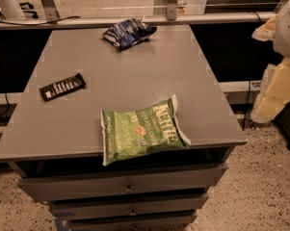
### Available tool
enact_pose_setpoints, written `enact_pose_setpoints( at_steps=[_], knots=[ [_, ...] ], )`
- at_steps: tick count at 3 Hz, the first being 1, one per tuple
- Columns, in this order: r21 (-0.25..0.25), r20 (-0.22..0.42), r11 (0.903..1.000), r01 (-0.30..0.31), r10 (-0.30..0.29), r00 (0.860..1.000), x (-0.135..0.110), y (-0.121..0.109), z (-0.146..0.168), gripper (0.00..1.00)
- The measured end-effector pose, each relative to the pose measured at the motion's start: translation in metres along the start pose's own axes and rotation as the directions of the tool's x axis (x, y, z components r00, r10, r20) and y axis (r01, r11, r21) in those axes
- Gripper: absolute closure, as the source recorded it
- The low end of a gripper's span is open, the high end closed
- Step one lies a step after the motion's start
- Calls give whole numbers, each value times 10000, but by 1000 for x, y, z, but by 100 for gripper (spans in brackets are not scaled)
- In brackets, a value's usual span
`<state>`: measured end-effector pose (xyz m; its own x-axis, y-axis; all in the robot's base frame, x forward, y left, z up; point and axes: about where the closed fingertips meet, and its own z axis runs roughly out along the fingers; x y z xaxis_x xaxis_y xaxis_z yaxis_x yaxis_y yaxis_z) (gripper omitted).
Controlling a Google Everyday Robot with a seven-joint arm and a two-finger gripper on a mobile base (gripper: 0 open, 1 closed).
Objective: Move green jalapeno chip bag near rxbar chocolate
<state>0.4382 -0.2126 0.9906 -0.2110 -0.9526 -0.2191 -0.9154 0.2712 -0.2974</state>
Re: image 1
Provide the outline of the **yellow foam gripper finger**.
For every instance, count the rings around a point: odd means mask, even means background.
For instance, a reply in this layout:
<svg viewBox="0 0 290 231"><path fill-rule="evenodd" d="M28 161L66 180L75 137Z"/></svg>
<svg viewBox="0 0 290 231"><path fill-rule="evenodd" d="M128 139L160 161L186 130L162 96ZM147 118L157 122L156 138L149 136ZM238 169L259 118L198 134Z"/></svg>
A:
<svg viewBox="0 0 290 231"><path fill-rule="evenodd" d="M275 14L263 25L254 30L251 37L260 41L268 41L274 39L274 30L276 26L277 15Z"/></svg>
<svg viewBox="0 0 290 231"><path fill-rule="evenodd" d="M278 65L268 64L264 71L260 93L256 96L250 113L256 123L273 120L290 102L290 58Z"/></svg>

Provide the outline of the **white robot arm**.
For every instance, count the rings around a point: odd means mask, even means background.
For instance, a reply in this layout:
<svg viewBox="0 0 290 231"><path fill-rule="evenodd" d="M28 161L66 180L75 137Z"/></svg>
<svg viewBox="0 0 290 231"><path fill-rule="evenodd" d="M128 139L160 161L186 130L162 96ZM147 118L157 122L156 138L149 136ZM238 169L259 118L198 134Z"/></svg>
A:
<svg viewBox="0 0 290 231"><path fill-rule="evenodd" d="M273 120L290 102L290 0L278 13L257 28L252 37L260 41L271 40L274 51L283 60L268 64L260 84L260 93L254 101L250 118L256 123Z"/></svg>

